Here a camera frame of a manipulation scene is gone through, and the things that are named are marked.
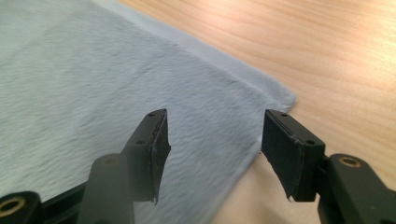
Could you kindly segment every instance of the wooden surface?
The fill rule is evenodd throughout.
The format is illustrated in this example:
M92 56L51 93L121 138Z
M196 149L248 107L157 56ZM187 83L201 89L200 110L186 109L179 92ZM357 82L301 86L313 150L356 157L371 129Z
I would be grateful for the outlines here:
M396 189L396 4L374 1L121 0L275 77L327 154L368 161ZM259 155L212 223L318 223L286 200Z

